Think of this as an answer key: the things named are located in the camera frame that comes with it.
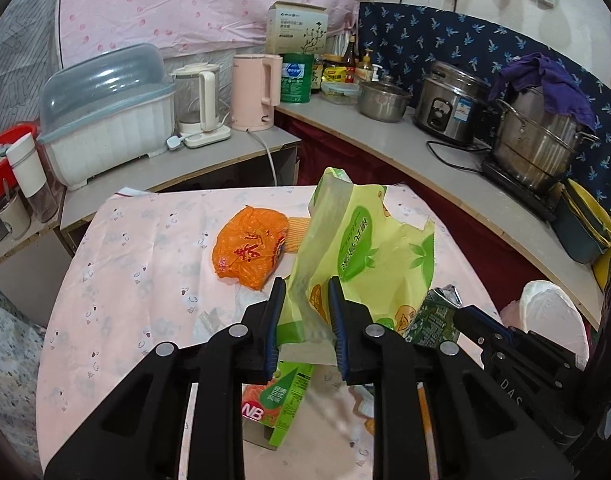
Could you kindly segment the green yellow snack bag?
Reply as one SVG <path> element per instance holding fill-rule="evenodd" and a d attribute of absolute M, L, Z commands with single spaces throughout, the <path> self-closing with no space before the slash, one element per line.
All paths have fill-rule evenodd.
<path fill-rule="evenodd" d="M 310 223 L 287 280 L 277 326 L 279 357 L 314 365 L 336 362 L 328 282 L 368 307 L 399 334 L 423 303 L 435 273 L 435 225 L 391 216 L 390 188 L 358 185 L 341 169 L 324 171 L 309 203 Z"/>

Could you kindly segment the orange plastic bag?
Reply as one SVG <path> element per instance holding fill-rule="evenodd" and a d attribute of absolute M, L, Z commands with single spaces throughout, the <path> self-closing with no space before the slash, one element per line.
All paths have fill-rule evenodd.
<path fill-rule="evenodd" d="M 278 265 L 288 226 L 288 218 L 279 211 L 242 208 L 217 234 L 212 252 L 217 276 L 261 290 Z"/>

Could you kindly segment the dark green foil wrapper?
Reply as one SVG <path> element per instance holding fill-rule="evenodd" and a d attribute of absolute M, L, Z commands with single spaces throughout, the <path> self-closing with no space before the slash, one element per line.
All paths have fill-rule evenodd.
<path fill-rule="evenodd" d="M 462 306 L 462 298 L 453 284 L 430 289 L 403 338 L 410 344 L 435 349 L 445 341 L 457 342 L 459 330 L 454 314 Z"/>

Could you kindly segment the green tea carton box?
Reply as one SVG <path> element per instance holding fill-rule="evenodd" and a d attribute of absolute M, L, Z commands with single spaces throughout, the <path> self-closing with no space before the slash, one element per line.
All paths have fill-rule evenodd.
<path fill-rule="evenodd" d="M 314 374 L 313 364 L 280 361 L 265 385 L 242 389 L 243 440 L 275 451 L 284 442 Z"/>

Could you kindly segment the trash bin with white liner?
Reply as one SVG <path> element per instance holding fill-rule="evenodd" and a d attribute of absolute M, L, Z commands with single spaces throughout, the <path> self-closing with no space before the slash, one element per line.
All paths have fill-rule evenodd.
<path fill-rule="evenodd" d="M 575 354 L 575 365 L 584 370 L 590 357 L 583 318 L 568 295 L 549 281 L 531 281 L 519 300 L 501 311 L 506 327 L 537 333 Z"/>

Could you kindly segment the dark blue yellow basins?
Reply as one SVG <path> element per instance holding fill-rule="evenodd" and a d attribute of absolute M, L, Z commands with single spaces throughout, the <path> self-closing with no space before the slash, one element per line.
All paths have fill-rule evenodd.
<path fill-rule="evenodd" d="M 611 218 L 581 185 L 567 179 L 560 187 L 551 226 L 576 262 L 592 264 L 611 248 Z"/>

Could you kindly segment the black induction cooker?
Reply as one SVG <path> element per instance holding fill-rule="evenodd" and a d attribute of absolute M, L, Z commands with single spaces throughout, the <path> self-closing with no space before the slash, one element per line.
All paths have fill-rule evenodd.
<path fill-rule="evenodd" d="M 503 169 L 499 168 L 492 157 L 483 159 L 480 171 L 485 179 L 501 188 L 540 220 L 552 222 L 556 219 L 555 206 L 551 198 L 536 193 L 527 188 L 526 185 L 517 182 Z"/>

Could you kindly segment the white power plug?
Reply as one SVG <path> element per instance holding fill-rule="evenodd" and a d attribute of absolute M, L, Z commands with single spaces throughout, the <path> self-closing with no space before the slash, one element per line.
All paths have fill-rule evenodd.
<path fill-rule="evenodd" d="M 170 136 L 166 139 L 166 147 L 169 151 L 179 150 L 183 146 L 184 140 L 183 136 Z"/>

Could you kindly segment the large steel steamer pot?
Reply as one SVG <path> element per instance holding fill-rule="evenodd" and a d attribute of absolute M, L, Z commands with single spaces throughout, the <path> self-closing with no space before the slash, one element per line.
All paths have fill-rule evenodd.
<path fill-rule="evenodd" d="M 540 87 L 519 92 L 512 103 L 501 98 L 494 103 L 502 110 L 494 159 L 533 192 L 545 192 L 563 177 L 584 140 L 599 141 L 575 118 L 545 110 Z"/>

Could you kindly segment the pink electric kettle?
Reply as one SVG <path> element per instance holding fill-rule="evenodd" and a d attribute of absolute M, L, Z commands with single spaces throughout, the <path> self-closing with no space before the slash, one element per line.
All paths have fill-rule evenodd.
<path fill-rule="evenodd" d="M 232 128 L 263 131 L 273 127 L 280 103 L 282 58 L 275 54 L 240 54 L 232 59 Z"/>

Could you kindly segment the white glass electric kettle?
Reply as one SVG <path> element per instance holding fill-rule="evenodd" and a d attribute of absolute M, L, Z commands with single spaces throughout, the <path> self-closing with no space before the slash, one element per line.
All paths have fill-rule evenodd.
<path fill-rule="evenodd" d="M 227 140 L 227 116 L 220 112 L 220 66 L 191 63 L 172 72 L 175 82 L 176 136 L 185 148 L 203 148 Z"/>

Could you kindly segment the silver rice cooker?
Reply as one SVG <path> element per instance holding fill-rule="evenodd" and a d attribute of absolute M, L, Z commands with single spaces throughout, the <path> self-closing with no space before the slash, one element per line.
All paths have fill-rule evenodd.
<path fill-rule="evenodd" d="M 435 61 L 424 76 L 414 122 L 427 133 L 456 145 L 470 145 L 475 122 L 487 107 L 490 85 L 449 63 Z"/>

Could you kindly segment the beige cardboard box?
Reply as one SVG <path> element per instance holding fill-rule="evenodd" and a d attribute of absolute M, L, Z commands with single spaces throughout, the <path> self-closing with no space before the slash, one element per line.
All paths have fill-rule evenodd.
<path fill-rule="evenodd" d="M 322 6 L 276 1 L 267 11 L 265 52 L 323 54 L 328 13 Z"/>

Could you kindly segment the purple cloth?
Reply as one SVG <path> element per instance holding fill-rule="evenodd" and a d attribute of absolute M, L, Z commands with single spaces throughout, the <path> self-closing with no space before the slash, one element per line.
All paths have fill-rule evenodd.
<path fill-rule="evenodd" d="M 523 55 L 502 68 L 490 90 L 489 100 L 499 99 L 509 87 L 517 92 L 541 87 L 548 113 L 570 116 L 586 131 L 596 131 L 589 98 L 571 73 L 542 53 Z"/>

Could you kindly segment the red plastic basket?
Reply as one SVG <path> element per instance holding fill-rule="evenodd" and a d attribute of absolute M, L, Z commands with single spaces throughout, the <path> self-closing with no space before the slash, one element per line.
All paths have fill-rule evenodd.
<path fill-rule="evenodd" d="M 37 138 L 38 127 L 36 122 L 20 122 L 20 124 L 1 132 L 0 146 L 11 145 L 27 133 L 31 133 L 34 139 Z M 4 184 L 6 184 L 10 190 L 17 185 L 17 179 L 6 159 L 6 155 L 2 155 L 2 158 L 0 158 L 0 198 L 5 195 Z"/>

